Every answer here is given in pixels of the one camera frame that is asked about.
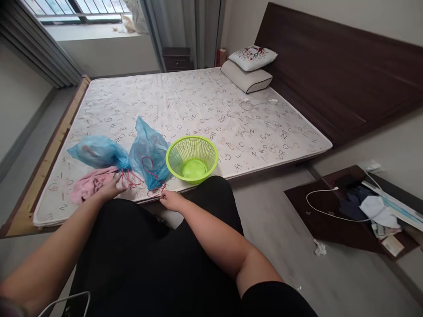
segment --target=hand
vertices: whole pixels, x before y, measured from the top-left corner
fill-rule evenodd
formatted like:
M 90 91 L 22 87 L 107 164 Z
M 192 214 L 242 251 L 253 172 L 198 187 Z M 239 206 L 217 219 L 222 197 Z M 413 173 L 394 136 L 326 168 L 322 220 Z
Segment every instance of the hand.
M 113 198 L 115 198 L 117 195 L 123 193 L 127 190 L 127 188 L 117 188 L 116 185 L 122 178 L 122 174 L 115 174 L 115 178 L 113 178 L 109 183 L 106 185 L 103 185 L 102 188 L 99 189 L 98 192 L 96 192 L 93 197 L 98 197 L 102 199 L 103 201 L 108 201 Z
M 160 195 L 160 202 L 168 210 L 180 212 L 182 206 L 186 202 L 186 199 L 178 192 L 163 191 L 162 195 Z

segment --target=dark wooden headboard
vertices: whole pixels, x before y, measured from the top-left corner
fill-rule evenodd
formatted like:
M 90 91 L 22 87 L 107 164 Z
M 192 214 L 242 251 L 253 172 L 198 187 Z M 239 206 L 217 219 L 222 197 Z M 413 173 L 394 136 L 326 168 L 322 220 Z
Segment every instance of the dark wooden headboard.
M 421 47 L 274 3 L 255 44 L 279 54 L 271 87 L 334 147 L 423 105 Z

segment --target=nightstand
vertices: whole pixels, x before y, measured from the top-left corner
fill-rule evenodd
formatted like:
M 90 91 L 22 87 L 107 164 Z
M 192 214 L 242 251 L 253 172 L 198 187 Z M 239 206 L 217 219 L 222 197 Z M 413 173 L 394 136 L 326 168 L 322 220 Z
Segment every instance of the nightstand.
M 315 239 L 335 242 L 356 249 L 385 254 L 392 261 L 396 261 L 419 246 L 418 243 L 406 232 L 403 231 L 397 233 L 395 238 L 404 245 L 405 249 L 401 251 L 397 257 L 394 257 L 385 249 L 385 247 L 381 244 L 381 241 L 375 237 L 370 221 L 345 221 L 322 214 L 312 209 L 307 204 L 305 197 L 308 193 L 317 190 L 333 189 L 335 187 L 334 181 L 344 175 L 350 175 L 359 181 L 366 178 L 364 171 L 357 165 L 354 165 L 323 176 L 314 182 L 284 191 L 285 195 L 288 197 L 289 201 L 294 206 L 298 215 L 301 217 L 302 221 Z M 375 175 L 373 177 L 381 185 L 382 189 L 389 187 L 390 184 L 387 181 L 384 181 Z M 324 213 L 349 219 L 338 210 L 339 200 L 347 199 L 346 195 L 341 191 L 317 192 L 310 195 L 308 199 L 315 208 L 323 211 Z
M 163 48 L 162 56 L 167 72 L 194 69 L 189 60 L 191 56 L 190 48 Z

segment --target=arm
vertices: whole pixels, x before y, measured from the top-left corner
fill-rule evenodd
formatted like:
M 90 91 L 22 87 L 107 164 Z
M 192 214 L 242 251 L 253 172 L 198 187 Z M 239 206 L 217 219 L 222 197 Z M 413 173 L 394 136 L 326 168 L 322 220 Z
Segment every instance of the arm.
M 88 198 L 0 287 L 0 295 L 38 314 L 60 295 L 85 246 L 103 204 L 125 189 L 120 177 Z
M 210 259 L 236 281 L 241 297 L 257 283 L 283 282 L 263 253 L 220 219 L 177 192 L 164 191 L 160 202 L 184 216 Z

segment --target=basket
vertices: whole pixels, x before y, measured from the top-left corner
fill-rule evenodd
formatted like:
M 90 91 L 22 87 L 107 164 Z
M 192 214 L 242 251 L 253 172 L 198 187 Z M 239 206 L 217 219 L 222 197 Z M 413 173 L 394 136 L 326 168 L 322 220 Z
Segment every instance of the basket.
M 216 146 L 202 136 L 184 136 L 172 143 L 166 153 L 170 172 L 190 184 L 206 180 L 218 162 Z

